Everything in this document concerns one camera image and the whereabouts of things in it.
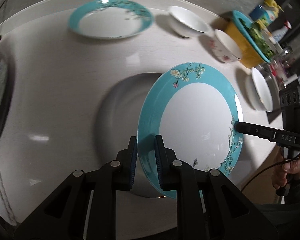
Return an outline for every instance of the countertop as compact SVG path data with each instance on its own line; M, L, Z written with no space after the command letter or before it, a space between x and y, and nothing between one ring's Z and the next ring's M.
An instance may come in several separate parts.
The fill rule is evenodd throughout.
M87 1L46 0L0 25L0 46L15 70L10 112L0 139L0 171L18 222L72 171L98 169L116 156L116 150L127 147L135 134L123 134L111 148L112 156L98 152L96 125L112 88L135 75L164 73L184 62L213 66L234 87L245 122L282 128L281 116L269 125L265 112L251 108L244 90L249 69L239 62L216 60L208 36L183 39L165 22L170 5L191 9L213 27L223 28L226 22L217 15L182 0L134 0L150 8L156 20L153 26L129 39L97 41L66 28L74 8ZM274 145L245 135L230 180L240 187ZM175 200L117 193L118 239L148 236L176 225Z

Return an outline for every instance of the person's hand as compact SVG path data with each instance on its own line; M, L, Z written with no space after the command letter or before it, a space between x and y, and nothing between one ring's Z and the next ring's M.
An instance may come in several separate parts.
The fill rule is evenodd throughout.
M281 151L279 150L277 156L274 159L274 163L282 162L283 157L281 155ZM287 174L294 174L293 179L300 179L300 157L290 163L285 163L283 165L277 165L274 167L273 175L271 177L272 186L275 189L279 189L280 187L284 187L287 184L286 176Z

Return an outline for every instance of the white ceramic bowl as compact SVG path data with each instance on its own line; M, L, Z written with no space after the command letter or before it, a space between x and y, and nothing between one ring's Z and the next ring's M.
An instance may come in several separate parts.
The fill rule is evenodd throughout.
M251 75L245 80L249 101L254 109L272 112L273 101L270 89L261 72L256 68L251 69Z
M178 6L170 6L168 11L171 28L182 37L197 37L209 31L209 26L192 11Z
M214 31L214 36L209 45L216 57L222 62L230 63L242 59L239 46L228 34L221 30Z

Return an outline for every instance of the plate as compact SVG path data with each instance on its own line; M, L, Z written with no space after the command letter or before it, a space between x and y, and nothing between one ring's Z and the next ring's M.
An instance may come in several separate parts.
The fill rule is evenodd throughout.
M98 39L134 36L151 26L153 16L141 4L129 0L95 0L77 8L68 27L74 32Z
M162 135L165 147L195 169L219 169L229 176L243 142L234 123L243 121L234 88L215 68L184 63L163 74L152 86L138 123L138 154L150 183L160 189L154 155L154 137Z

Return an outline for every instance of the floral pattern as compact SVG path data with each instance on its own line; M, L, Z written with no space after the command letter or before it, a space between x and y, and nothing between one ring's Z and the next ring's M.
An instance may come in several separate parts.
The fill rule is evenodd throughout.
M198 165L197 158L195 158L195 159L193 160L192 167L194 167L194 166L196 166L196 165Z
M126 18L126 20L133 20L137 18L143 18L146 21L151 20L150 12L145 9L142 5L129 1L129 0L97 0L101 8L97 8L96 11L103 11L109 7L125 8L127 13L133 13L135 18Z
M210 41L209 41L209 46L210 46L212 49L215 49L215 48L216 48L216 43L214 42L214 40L210 40Z
M235 131L234 131L234 116L232 116L232 120L231 120L231 125L232 127L230 127L230 134L229 134L229 152L225 158L225 160L223 161L223 163L220 163L220 167L219 170L223 167L225 172L224 174L226 175L228 173L228 175L230 174L230 172L233 170L234 166L231 165L233 158L232 158L232 153L235 152L236 149L238 149L240 147L240 145L243 142L243 138L239 137L239 139L237 141L235 141L234 136L235 136Z
M226 62L230 61L230 58L226 55L223 55L222 58L223 58L223 61L226 61Z
M178 88L180 79L183 82L189 82L190 79L188 75L191 73L195 73L196 75L195 79L201 78L201 75L204 73L205 68L201 66L201 63L199 63L199 66L193 68L191 67L193 64L194 64L193 62L189 63L189 66L184 70L177 70L177 69L170 70L171 76L174 76L176 78L176 81L173 83L174 88Z

